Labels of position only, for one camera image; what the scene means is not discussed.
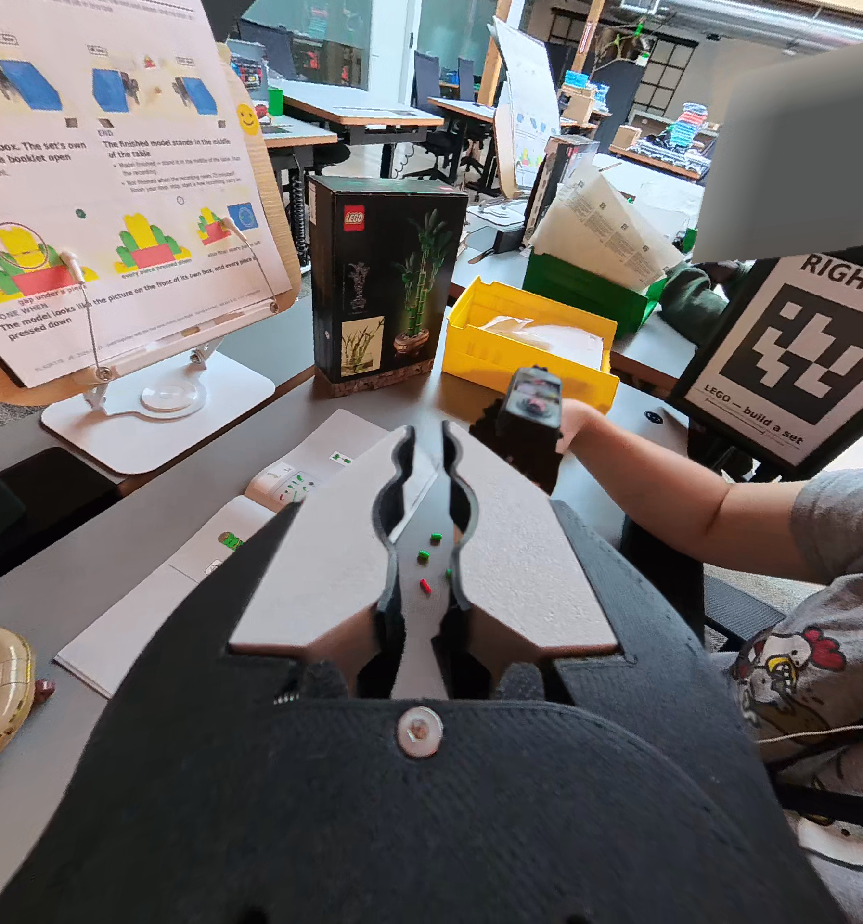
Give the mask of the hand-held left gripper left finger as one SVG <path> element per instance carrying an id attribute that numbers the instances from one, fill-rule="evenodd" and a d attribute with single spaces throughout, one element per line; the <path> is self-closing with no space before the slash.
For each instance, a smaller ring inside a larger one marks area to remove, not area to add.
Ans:
<path id="1" fill-rule="evenodd" d="M 414 427 L 278 515 L 287 523 L 229 640 L 232 653 L 331 663 L 358 697 L 389 697 L 404 648 L 394 542 L 407 521 Z"/>

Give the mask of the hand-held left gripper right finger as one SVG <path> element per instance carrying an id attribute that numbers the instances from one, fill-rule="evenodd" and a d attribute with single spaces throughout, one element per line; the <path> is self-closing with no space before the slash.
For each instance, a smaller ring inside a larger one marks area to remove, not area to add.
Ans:
<path id="1" fill-rule="evenodd" d="M 488 697 L 513 664 L 618 653 L 550 495 L 468 430 L 441 426 L 451 600 L 433 648 L 451 697 Z"/>

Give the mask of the person's right forearm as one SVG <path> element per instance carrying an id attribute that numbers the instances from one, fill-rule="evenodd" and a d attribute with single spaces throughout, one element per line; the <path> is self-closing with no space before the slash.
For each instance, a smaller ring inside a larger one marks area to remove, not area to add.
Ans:
<path id="1" fill-rule="evenodd" d="M 729 570 L 811 579 L 791 530 L 802 483 L 729 483 L 610 421 L 570 451 L 624 514 L 677 552 Z"/>

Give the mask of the lego instruction booklet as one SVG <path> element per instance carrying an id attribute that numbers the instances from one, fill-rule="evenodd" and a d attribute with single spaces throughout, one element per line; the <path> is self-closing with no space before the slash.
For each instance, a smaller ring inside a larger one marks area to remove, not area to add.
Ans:
<path id="1" fill-rule="evenodd" d="M 172 611 L 291 502 L 301 502 L 378 445 L 388 432 L 336 410 L 290 452 L 269 464 L 168 560 L 68 643 L 55 662 L 114 696 Z"/>

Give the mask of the black lego set box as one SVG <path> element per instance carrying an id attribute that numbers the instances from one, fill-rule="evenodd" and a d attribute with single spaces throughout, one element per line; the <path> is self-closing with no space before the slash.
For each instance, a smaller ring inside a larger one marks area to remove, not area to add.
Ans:
<path id="1" fill-rule="evenodd" d="M 420 179 L 308 183 L 317 380 L 343 398 L 430 373 L 468 196 Z"/>

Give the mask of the clear plastic bag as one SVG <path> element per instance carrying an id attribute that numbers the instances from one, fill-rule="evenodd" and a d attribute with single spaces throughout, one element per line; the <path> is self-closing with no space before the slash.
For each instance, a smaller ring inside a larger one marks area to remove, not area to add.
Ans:
<path id="1" fill-rule="evenodd" d="M 598 369 L 602 363 L 603 339 L 579 327 L 497 316 L 480 329 L 589 368 Z"/>

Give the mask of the wooden document stand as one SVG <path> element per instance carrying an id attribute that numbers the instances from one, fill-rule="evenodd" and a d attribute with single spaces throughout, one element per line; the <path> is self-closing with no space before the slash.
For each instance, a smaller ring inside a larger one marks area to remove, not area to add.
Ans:
<path id="1" fill-rule="evenodd" d="M 229 50 L 217 47 L 232 69 Z M 229 79 L 234 98 L 254 107 L 235 75 Z M 139 475 L 164 466 L 274 394 L 270 379 L 216 354 L 228 334 L 286 310 L 299 291 L 292 242 L 278 238 L 288 234 L 288 226 L 262 130 L 260 137 L 250 145 L 250 159 L 292 290 L 266 307 L 244 309 L 116 359 L 97 359 L 93 368 L 35 388 L 21 387 L 0 367 L 0 401 L 49 405 L 42 417 L 45 428 L 104 468 Z"/>

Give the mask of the white printed paper sheets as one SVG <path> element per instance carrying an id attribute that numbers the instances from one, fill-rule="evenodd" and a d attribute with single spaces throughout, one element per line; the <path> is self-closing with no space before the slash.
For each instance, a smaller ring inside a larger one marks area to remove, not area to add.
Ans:
<path id="1" fill-rule="evenodd" d="M 668 238 L 586 164 L 559 187 L 531 247 L 636 293 L 683 262 Z"/>

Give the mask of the black flat device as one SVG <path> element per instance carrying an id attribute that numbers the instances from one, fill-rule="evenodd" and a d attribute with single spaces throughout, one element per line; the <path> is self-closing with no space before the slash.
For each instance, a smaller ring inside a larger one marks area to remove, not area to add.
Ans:
<path id="1" fill-rule="evenodd" d="M 0 473 L 25 507 L 5 539 L 0 572 L 7 573 L 67 536 L 122 498 L 117 484 L 61 447 L 45 449 Z"/>

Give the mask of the black cardboard box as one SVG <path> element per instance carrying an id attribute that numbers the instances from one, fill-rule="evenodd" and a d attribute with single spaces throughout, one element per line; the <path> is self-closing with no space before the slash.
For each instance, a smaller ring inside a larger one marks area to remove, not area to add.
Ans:
<path id="1" fill-rule="evenodd" d="M 531 244 L 538 225 L 553 203 L 558 189 L 583 164 L 592 164 L 599 143 L 579 135 L 549 138 L 525 211 L 523 248 Z"/>

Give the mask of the person in grey shirt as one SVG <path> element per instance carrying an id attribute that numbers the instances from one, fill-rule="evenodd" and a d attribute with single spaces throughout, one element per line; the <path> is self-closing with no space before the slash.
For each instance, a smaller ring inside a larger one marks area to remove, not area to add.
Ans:
<path id="1" fill-rule="evenodd" d="M 850 796 L 863 815 L 863 470 L 823 472 L 792 512 L 821 590 L 735 656 L 729 676 L 772 780 Z M 863 922 L 863 820 L 786 810 L 849 922 Z"/>

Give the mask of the white flip chart easel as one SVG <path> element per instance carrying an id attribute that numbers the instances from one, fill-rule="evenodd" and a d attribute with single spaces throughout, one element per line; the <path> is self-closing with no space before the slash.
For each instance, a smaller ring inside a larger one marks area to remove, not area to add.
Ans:
<path id="1" fill-rule="evenodd" d="M 495 18 L 490 28 L 506 71 L 493 131 L 500 189 L 508 200 L 529 194 L 548 142 L 561 133 L 545 44 Z"/>

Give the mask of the black office chair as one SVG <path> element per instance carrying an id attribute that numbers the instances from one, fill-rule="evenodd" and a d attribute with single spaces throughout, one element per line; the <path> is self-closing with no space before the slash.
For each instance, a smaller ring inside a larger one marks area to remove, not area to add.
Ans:
<path id="1" fill-rule="evenodd" d="M 436 57 L 423 52 L 414 52 L 414 97 L 415 107 L 426 114 L 445 118 L 453 112 L 440 110 L 433 102 L 439 98 L 439 65 Z M 429 131 L 421 147 L 434 157 L 434 166 L 405 176 L 408 179 L 428 179 L 455 185 L 460 160 L 466 145 L 466 124 L 458 122 L 458 128 L 441 128 Z"/>

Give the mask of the wooden edged office desk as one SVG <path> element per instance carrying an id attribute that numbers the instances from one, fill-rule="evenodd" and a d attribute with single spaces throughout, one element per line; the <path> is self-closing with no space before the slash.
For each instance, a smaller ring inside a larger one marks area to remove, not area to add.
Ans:
<path id="1" fill-rule="evenodd" d="M 354 87 L 285 78 L 273 80 L 270 87 L 282 90 L 290 116 L 317 123 L 348 145 L 419 143 L 444 125 L 440 116 Z"/>

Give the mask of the task instruction sheet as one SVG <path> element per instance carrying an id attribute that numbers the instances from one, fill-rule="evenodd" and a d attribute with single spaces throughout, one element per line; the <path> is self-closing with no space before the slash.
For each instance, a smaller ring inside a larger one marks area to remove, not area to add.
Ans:
<path id="1" fill-rule="evenodd" d="M 294 287 L 202 2 L 0 2 L 0 367 L 35 388 Z"/>

